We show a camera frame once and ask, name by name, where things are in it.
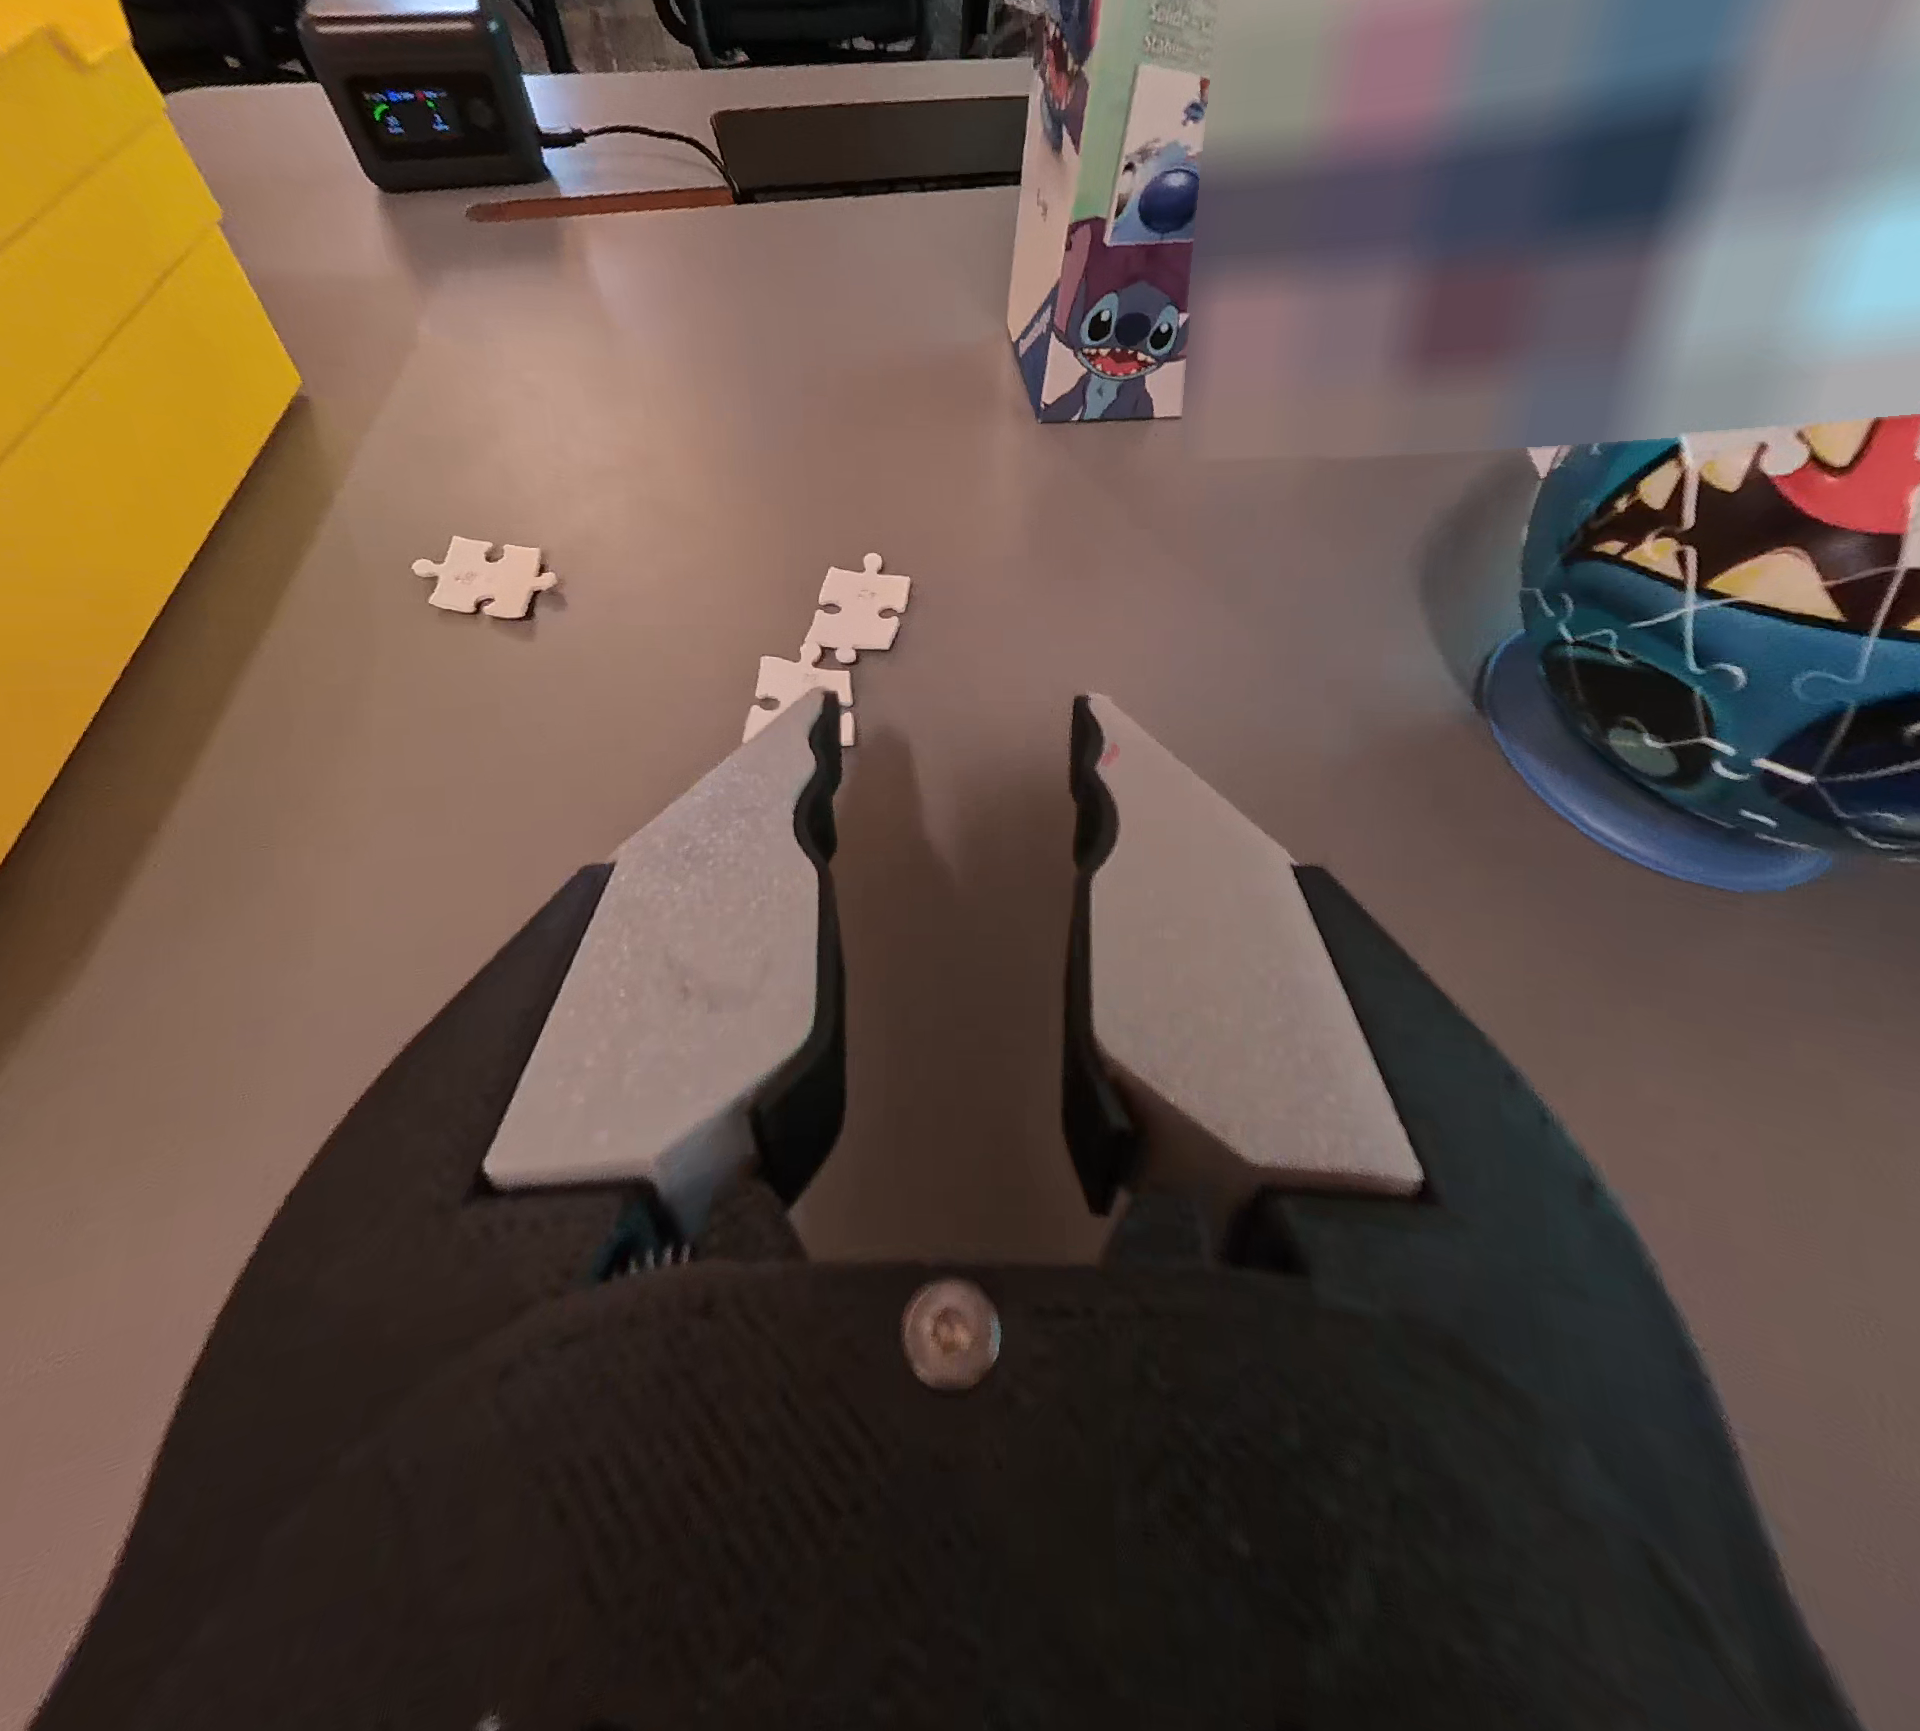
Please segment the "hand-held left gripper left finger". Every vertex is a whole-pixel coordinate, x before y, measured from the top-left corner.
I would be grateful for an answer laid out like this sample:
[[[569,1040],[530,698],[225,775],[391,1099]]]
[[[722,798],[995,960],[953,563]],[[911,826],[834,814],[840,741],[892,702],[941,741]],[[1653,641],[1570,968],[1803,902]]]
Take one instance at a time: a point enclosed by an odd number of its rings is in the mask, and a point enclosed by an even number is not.
[[[817,775],[836,709],[809,690],[619,847],[483,1153],[494,1191],[647,1186],[702,1216],[750,1169],[750,1096],[825,1020]]]

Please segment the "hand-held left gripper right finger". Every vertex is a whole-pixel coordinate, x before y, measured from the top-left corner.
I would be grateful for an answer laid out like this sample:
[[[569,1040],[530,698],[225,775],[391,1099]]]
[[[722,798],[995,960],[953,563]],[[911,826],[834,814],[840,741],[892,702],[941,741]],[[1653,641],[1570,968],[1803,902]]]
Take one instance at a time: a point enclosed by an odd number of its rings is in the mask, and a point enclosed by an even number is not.
[[[1107,695],[1069,709],[1062,1127],[1094,1216],[1171,1191],[1420,1200],[1303,870]]]

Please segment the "blue round ball stand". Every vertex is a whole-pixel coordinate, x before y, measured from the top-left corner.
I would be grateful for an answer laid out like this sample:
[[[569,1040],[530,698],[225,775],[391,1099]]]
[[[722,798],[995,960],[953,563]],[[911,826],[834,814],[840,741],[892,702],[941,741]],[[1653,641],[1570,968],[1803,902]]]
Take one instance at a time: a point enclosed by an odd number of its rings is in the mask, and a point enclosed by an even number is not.
[[[1491,649],[1475,677],[1475,711],[1506,771],[1578,836],[1604,851],[1706,890],[1783,897],[1821,881],[1835,854],[1726,833],[1665,807],[1578,741],[1549,698],[1528,634]]]

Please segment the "partly built blue puzzle ball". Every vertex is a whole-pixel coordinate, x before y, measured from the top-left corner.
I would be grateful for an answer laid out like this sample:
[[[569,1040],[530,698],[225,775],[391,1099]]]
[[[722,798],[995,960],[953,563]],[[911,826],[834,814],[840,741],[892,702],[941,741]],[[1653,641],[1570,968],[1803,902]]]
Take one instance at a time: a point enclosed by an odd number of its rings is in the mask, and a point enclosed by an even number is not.
[[[1920,421],[1537,459],[1515,616],[1570,732],[1726,833],[1916,863]]]

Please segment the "white puzzle piece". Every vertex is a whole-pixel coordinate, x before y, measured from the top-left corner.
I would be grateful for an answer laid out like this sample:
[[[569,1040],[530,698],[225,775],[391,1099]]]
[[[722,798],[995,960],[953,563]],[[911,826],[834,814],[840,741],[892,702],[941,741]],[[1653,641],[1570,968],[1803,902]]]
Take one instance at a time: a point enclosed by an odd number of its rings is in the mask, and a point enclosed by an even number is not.
[[[876,551],[855,568],[826,568],[804,649],[817,661],[855,668],[862,652],[888,652],[900,641],[911,577],[892,572]]]
[[[836,709],[836,741],[855,746],[855,690],[850,668],[825,661],[817,645],[803,645],[798,656],[761,656],[757,661],[757,698],[742,720],[742,741],[750,741],[763,725],[775,725],[804,695],[826,695]]]
[[[411,558],[411,577],[428,588],[436,615],[522,621],[545,589],[560,589],[560,572],[545,568],[537,547],[496,547],[452,538],[438,558]]]

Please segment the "printed cardboard puzzle box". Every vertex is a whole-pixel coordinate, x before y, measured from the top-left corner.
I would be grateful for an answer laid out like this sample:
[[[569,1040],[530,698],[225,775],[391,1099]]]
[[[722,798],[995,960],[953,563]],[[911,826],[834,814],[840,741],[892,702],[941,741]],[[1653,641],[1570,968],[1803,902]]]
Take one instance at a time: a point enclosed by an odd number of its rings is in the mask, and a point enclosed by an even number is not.
[[[1040,10],[1006,337],[1042,427],[1180,416],[1215,10]]]

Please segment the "brown wooden stick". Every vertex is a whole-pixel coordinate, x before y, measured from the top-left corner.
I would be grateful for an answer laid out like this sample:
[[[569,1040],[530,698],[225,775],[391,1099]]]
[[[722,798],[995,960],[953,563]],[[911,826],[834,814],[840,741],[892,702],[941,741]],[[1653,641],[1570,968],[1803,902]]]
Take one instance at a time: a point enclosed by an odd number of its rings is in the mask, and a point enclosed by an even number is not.
[[[592,213],[653,213],[653,212],[730,212],[739,197],[722,182],[697,190],[624,190],[624,193],[541,193],[541,197],[494,197],[467,208],[470,223],[556,223]]]

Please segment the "yellow plastic bin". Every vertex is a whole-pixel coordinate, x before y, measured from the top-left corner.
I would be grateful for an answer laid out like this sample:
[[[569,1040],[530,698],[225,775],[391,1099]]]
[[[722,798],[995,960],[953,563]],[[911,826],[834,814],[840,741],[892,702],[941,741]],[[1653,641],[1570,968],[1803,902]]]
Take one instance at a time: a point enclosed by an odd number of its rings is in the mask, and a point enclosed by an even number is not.
[[[122,0],[0,0],[0,851],[301,393]]]

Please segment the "grey device with screen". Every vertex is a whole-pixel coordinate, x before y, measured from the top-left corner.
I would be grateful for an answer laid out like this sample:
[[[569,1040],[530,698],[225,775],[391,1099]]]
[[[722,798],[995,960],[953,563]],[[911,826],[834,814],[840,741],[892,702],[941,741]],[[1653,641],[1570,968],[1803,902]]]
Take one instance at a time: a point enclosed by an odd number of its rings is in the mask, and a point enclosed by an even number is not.
[[[398,197],[551,175],[496,0],[302,0],[301,51],[370,190]]]

